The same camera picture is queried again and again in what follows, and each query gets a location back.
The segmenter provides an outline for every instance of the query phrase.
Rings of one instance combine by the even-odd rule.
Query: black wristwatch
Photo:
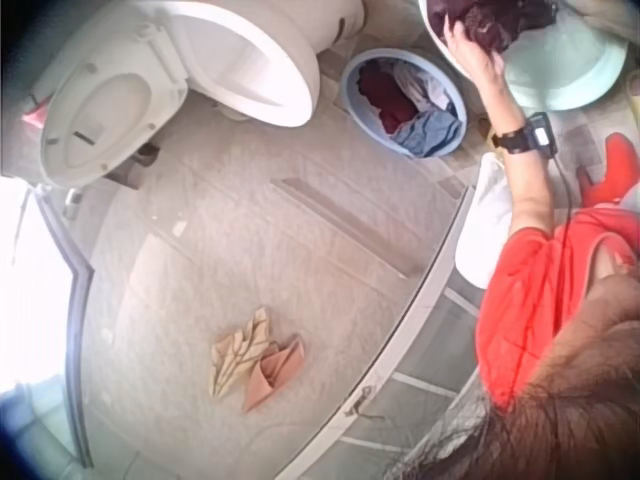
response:
[[[501,137],[493,135],[491,141],[496,148],[504,148],[509,153],[524,153],[538,150],[547,160],[556,156],[558,146],[553,135],[551,122],[546,113],[534,113],[520,130]]]

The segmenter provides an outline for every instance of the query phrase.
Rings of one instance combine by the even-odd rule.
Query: door handle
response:
[[[353,405],[349,410],[345,412],[345,417],[352,417],[357,415],[358,417],[366,418],[369,420],[384,420],[382,415],[367,415],[362,413],[360,410],[364,402],[366,402],[371,394],[373,393],[373,387],[371,385],[367,385],[366,387],[362,387],[362,391],[360,392],[360,396],[353,402]]]

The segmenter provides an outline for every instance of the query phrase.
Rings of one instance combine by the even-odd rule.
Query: toilet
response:
[[[175,115],[189,89],[239,116],[303,125],[318,100],[316,55],[363,21],[361,0],[109,5],[31,89],[27,108],[47,107],[42,173],[68,188],[109,173]]]

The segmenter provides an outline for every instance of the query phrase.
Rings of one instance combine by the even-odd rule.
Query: laundry basket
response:
[[[414,156],[408,150],[391,140],[389,135],[384,131],[382,122],[380,122],[380,119],[376,115],[375,109],[369,104],[369,100],[358,91],[360,68],[369,60],[374,59],[404,60],[427,71],[444,86],[445,91],[456,107],[456,113],[462,123],[462,128],[460,128],[458,135],[456,135],[451,142],[437,152],[434,152],[431,156],[446,155],[455,150],[462,142],[467,130],[467,110],[464,106],[462,96],[451,79],[440,68],[420,55],[406,50],[398,50],[396,48],[376,48],[374,50],[368,50],[356,55],[345,68],[340,84],[342,103],[358,125],[384,146],[403,155],[409,157]]]

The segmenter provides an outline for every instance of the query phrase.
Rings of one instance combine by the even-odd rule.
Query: red shirt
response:
[[[634,264],[640,216],[621,209],[584,209],[551,238],[525,228],[505,244],[476,330],[480,376],[498,406],[506,407],[526,385],[545,349],[578,310],[593,253],[603,242]]]

